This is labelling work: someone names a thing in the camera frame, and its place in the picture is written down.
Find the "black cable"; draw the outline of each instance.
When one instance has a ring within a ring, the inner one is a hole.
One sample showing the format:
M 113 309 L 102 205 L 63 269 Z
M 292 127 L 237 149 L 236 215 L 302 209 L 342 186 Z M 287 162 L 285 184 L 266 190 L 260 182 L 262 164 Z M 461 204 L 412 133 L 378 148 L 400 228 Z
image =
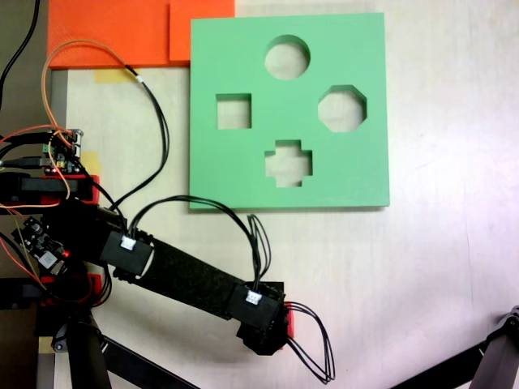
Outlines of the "black cable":
M 64 145 L 62 145 L 62 143 L 59 143 L 59 144 L 56 144 L 54 145 L 55 147 L 60 147 L 60 150 L 61 152 L 66 156 L 66 158 L 72 160 L 72 163 L 74 164 L 74 166 L 76 168 L 79 169 L 79 172 L 82 173 L 89 181 L 90 183 L 96 187 L 104 196 L 105 198 L 109 201 L 110 204 L 112 204 L 112 207 L 114 208 L 114 210 L 119 214 L 120 216 L 120 227 L 123 231 L 123 233 L 125 235 L 128 234 L 128 230 L 127 230 L 127 227 L 126 227 L 126 223 L 124 222 L 124 215 L 122 214 L 122 211 L 119 209 L 119 207 L 117 207 L 115 205 L 115 202 L 114 200 L 112 199 L 112 197 L 108 194 L 108 192 L 105 190 L 105 188 L 103 188 L 100 184 L 98 184 L 97 182 L 94 181 L 94 179 L 92 178 L 92 176 L 88 173 L 88 171 L 85 169 L 85 167 L 83 166 L 83 164 L 81 163 L 81 161 L 79 160 L 79 158 L 77 156 L 75 156 L 72 151 L 70 150 L 70 148 L 68 147 L 65 147 Z
M 9 62 L 7 63 L 6 68 L 2 72 L 2 76 L 0 76 L 0 111 L 2 110 L 3 84 L 6 81 L 7 73 L 9 73 L 9 70 L 13 67 L 20 54 L 24 51 L 25 46 L 27 46 L 27 43 L 29 43 L 29 41 L 31 40 L 32 34 L 34 33 L 34 29 L 36 28 L 36 22 L 38 21 L 39 11 L 40 0 L 36 0 L 34 2 L 34 14 L 32 15 L 31 27 L 29 28 L 27 36 L 22 42 L 22 45 L 16 50 L 16 53 L 12 56 L 11 60 L 9 60 Z
M 299 302 L 287 301 L 285 306 L 288 310 L 308 314 L 317 322 L 317 325 L 321 330 L 321 335 L 323 336 L 324 368 L 319 366 L 317 362 L 315 362 L 301 347 L 301 345 L 295 341 L 294 338 L 289 337 L 287 343 L 294 350 L 301 362 L 309 369 L 309 371 L 312 372 L 313 375 L 315 375 L 324 385 L 326 385 L 335 379 L 335 359 L 333 357 L 332 344 L 323 322 L 312 309 Z
M 267 274 L 268 269 L 270 268 L 270 264 L 272 263 L 272 247 L 270 246 L 270 241 L 268 240 L 267 232 L 265 231 L 265 227 L 261 223 L 260 219 L 256 215 L 249 215 L 247 217 L 249 220 L 249 225 L 251 226 L 251 232 L 256 237 L 256 241 L 259 238 L 259 243 L 263 249 L 264 257 L 265 257 L 265 268 L 259 274 L 259 279 L 263 278 L 265 274 Z
M 259 287 L 259 281 L 260 281 L 260 251 L 258 248 L 257 241 L 253 234 L 249 232 L 246 225 L 241 221 L 241 219 L 234 213 L 232 209 L 227 207 L 226 205 L 222 203 L 218 203 L 217 201 L 210 200 L 210 199 L 203 199 L 201 197 L 195 197 L 190 195 L 177 195 L 177 196 L 171 196 L 166 199 L 157 200 L 153 203 L 150 203 L 146 207 L 144 207 L 142 210 L 140 210 L 137 215 L 135 215 L 134 219 L 131 221 L 130 226 L 128 227 L 128 231 L 131 237 L 135 239 L 135 235 L 137 232 L 137 227 L 139 225 L 140 220 L 144 217 L 144 215 L 153 207 L 156 205 L 162 204 L 162 203 L 168 203 L 173 201 L 182 201 L 186 203 L 198 203 L 198 204 L 204 204 L 208 205 L 210 207 L 214 207 L 222 212 L 224 212 L 227 216 L 229 216 L 237 225 L 238 227 L 245 233 L 247 236 L 247 239 L 249 243 L 251 244 L 252 248 L 252 264 L 254 268 L 255 273 L 255 284 L 253 286 L 253 290 L 257 291 Z
M 129 65 L 126 65 L 126 68 L 135 76 L 137 77 L 138 74 L 137 72 Z M 161 164 L 159 165 L 159 168 L 158 170 L 153 173 L 150 177 L 148 177 L 147 179 L 145 179 L 143 182 L 141 182 L 138 186 L 136 186 L 134 189 L 130 190 L 128 193 L 126 193 L 125 195 L 123 195 L 119 200 L 117 200 L 113 205 L 112 207 L 110 207 L 110 210 L 113 211 L 116 207 L 118 207 L 119 205 L 121 205 L 121 203 L 128 199 L 130 196 L 132 196 L 134 193 L 138 192 L 139 190 L 143 189 L 146 185 L 148 185 L 151 181 L 153 181 L 155 179 L 156 176 L 159 175 L 159 173 L 162 171 L 162 169 L 164 168 L 165 166 L 165 163 L 167 162 L 168 160 L 168 156 L 169 156 L 169 127 L 168 127 L 168 123 L 167 121 L 165 120 L 165 116 L 164 116 L 164 113 L 162 112 L 162 108 L 161 106 L 159 105 L 157 99 L 155 98 L 155 96 L 153 95 L 152 91 L 150 90 L 150 88 L 148 88 L 148 85 L 146 85 L 146 83 L 144 82 L 140 82 L 144 88 L 144 90 L 146 91 L 146 93 L 148 94 L 150 100 L 152 101 L 152 104 L 153 104 L 153 108 L 155 109 L 155 112 L 157 114 L 157 118 L 158 118 L 158 121 L 159 121 L 159 125 L 160 125 L 160 128 L 161 128 L 161 140 L 162 140 L 162 158 L 161 158 Z

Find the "orange foam board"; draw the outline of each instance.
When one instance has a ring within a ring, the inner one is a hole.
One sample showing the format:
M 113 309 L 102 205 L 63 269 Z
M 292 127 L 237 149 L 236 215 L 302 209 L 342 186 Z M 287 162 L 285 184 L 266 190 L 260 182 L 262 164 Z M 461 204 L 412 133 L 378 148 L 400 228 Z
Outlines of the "orange foam board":
M 100 41 L 136 67 L 169 65 L 169 0 L 49 0 L 47 53 L 71 39 Z M 71 46 L 53 69 L 120 67 L 102 49 Z
M 233 18 L 234 0 L 170 0 L 169 61 L 172 66 L 189 66 L 191 20 Z

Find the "black cable bundle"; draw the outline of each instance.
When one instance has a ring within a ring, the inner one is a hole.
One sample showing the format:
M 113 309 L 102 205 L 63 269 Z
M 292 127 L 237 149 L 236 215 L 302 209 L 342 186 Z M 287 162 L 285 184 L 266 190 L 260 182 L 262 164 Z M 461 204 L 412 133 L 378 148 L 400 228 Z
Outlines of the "black cable bundle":
M 155 179 L 155 177 L 158 176 L 159 173 L 164 168 L 165 163 L 167 162 L 168 156 L 169 156 L 169 127 L 168 127 L 167 121 L 165 120 L 164 113 L 162 112 L 162 108 L 159 105 L 157 99 L 153 95 L 153 93 L 150 90 L 150 88 L 148 88 L 148 85 L 146 85 L 146 83 L 144 81 L 142 81 L 142 79 L 138 78 L 139 75 L 137 74 L 137 72 L 129 65 L 126 65 L 126 68 L 140 81 L 140 83 L 142 84 L 144 90 L 146 91 L 146 93 L 148 94 L 150 100 L 152 101 L 153 108 L 155 109 L 155 112 L 157 113 L 157 117 L 159 119 L 159 125 L 161 126 L 162 158 L 161 158 L 161 164 L 159 165 L 159 169 L 154 174 L 152 174 L 150 177 L 148 177 L 146 180 L 141 182 L 134 189 L 130 190 L 128 193 L 123 195 L 119 200 L 117 200 L 112 205 L 112 207 L 110 207 L 110 211 L 113 211 L 114 209 L 116 209 L 119 205 L 121 205 L 121 203 L 124 200 L 128 199 L 134 193 L 136 193 L 137 191 L 143 189 L 147 184 L 149 184 L 151 181 L 153 181 Z
M 268 267 L 266 267 L 263 270 L 263 272 L 261 271 L 261 257 L 260 257 L 260 249 L 258 247 L 258 236 L 260 236 L 260 234 L 257 234 L 257 231 L 249 232 L 246 225 L 240 220 L 238 215 L 236 215 L 236 213 L 234 213 L 234 211 L 232 209 L 230 209 L 229 207 L 227 207 L 226 205 L 224 205 L 222 203 L 218 203 L 217 201 L 210 200 L 210 199 L 203 199 L 201 197 L 195 197 L 195 196 L 184 195 L 184 194 L 177 195 L 177 196 L 171 196 L 171 197 L 168 197 L 168 198 L 162 199 L 162 200 L 157 200 L 153 203 L 150 203 L 146 207 L 144 207 L 142 210 L 140 210 L 137 213 L 137 215 L 135 215 L 134 219 L 130 223 L 130 226 L 128 227 L 128 232 L 129 232 L 130 236 L 135 239 L 135 235 L 137 233 L 137 226 L 138 226 L 140 220 L 144 217 L 144 215 L 150 209 L 152 209 L 156 205 L 159 205 L 162 203 L 173 202 L 173 201 L 182 201 L 182 202 L 186 202 L 186 203 L 198 203 L 198 204 L 204 204 L 204 205 L 208 205 L 210 207 L 214 207 L 214 208 L 224 212 L 227 216 L 229 216 L 238 225 L 238 227 L 245 233 L 249 243 L 251 244 L 252 264 L 253 264 L 254 273 L 255 273 L 255 281 L 254 281 L 253 290 L 256 292 L 260 285 L 259 282 L 260 282 L 260 278 L 261 278 L 262 274 L 264 275 L 264 273 L 266 273 L 268 270 Z M 259 219 L 256 216 L 254 216 L 254 217 L 255 217 L 255 220 L 257 220 L 257 222 L 255 221 L 254 223 L 259 223 L 259 226 L 261 226 L 260 228 L 264 232 L 263 225 L 261 225 Z M 267 264 L 270 266 L 270 259 L 267 259 Z
M 333 359 L 333 351 L 332 344 L 330 343 L 330 338 L 328 337 L 328 333 L 326 332 L 326 328 L 321 322 L 321 319 L 317 314 L 308 308 L 307 306 L 294 301 L 287 301 L 285 303 L 285 307 L 288 310 L 292 310 L 293 312 L 301 312 L 311 316 L 319 326 L 321 330 L 321 334 L 323 336 L 323 345 L 324 345 L 324 369 L 319 366 L 301 347 L 301 345 L 295 341 L 294 338 L 289 336 L 288 345 L 294 350 L 298 358 L 301 362 L 309 369 L 309 371 L 317 377 L 324 385 L 335 379 L 335 360 Z
M 25 37 L 25 39 L 22 42 L 22 44 L 20 45 L 20 47 L 16 50 L 15 54 L 12 56 L 12 58 L 7 63 L 6 68 L 2 72 L 2 76 L 0 76 L 0 110 L 2 110 L 3 84 L 6 81 L 7 73 L 9 73 L 9 71 L 15 64 L 15 62 L 18 59 L 18 57 L 20 56 L 20 54 L 24 51 L 25 46 L 27 46 L 27 44 L 31 40 L 32 34 L 34 33 L 34 29 L 36 28 L 36 22 L 38 21 L 39 11 L 40 11 L 40 0 L 36 0 L 34 3 L 34 13 L 32 15 L 31 27 L 29 28 L 27 36 Z
M 261 224 L 260 219 L 256 215 L 247 216 L 247 221 L 249 222 L 249 227 L 251 228 L 251 234 L 255 242 L 255 246 L 263 248 L 263 254 L 265 257 L 265 268 L 261 271 L 261 257 L 258 254 L 258 260 L 254 263 L 254 274 L 255 274 L 255 283 L 253 286 L 253 290 L 257 290 L 260 286 L 260 281 L 263 276 L 267 273 L 270 268 L 270 264 L 272 263 L 272 248 L 270 246 L 270 241 L 268 240 L 267 232 L 265 231 L 264 226 Z

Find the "circuit board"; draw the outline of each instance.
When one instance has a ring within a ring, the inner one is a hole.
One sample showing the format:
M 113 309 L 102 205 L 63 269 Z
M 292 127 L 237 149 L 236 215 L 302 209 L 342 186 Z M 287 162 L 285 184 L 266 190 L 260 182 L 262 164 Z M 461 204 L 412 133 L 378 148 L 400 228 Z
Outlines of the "circuit board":
M 34 257 L 41 266 L 54 275 L 65 270 L 63 260 L 68 258 L 70 253 L 65 250 L 61 243 L 51 239 L 40 221 L 29 217 L 24 222 L 24 228 L 20 232 L 24 242 L 22 243 L 20 233 L 16 229 L 12 233 L 16 243 L 25 246 L 28 254 Z
M 81 157 L 81 141 L 84 133 L 79 129 L 74 129 L 71 131 L 72 134 L 66 134 L 64 135 L 64 138 L 72 145 L 72 151 L 74 152 L 76 158 L 79 159 Z M 62 147 L 51 147 L 49 149 L 49 145 L 44 144 L 42 151 L 46 157 L 49 157 L 49 154 L 52 153 L 52 157 L 56 162 L 56 166 L 63 174 L 79 173 L 79 168 L 75 166 L 74 162 L 69 160 L 69 158 L 62 152 Z M 53 176 L 57 175 L 58 172 L 54 167 L 46 167 L 45 174 Z

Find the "green foam board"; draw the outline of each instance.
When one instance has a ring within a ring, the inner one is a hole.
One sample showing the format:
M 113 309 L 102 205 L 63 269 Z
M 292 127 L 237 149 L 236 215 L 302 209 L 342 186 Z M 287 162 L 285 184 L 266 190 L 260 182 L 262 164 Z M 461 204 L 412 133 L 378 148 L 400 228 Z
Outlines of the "green foam board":
M 290 40 L 307 47 L 309 66 L 278 79 L 265 56 Z M 319 102 L 336 90 L 365 102 L 356 130 L 332 132 L 319 120 Z M 250 99 L 250 128 L 218 129 L 225 96 Z M 280 188 L 266 176 L 265 156 L 283 142 L 311 153 L 301 186 Z M 190 193 L 233 208 L 388 206 L 384 15 L 194 19 Z

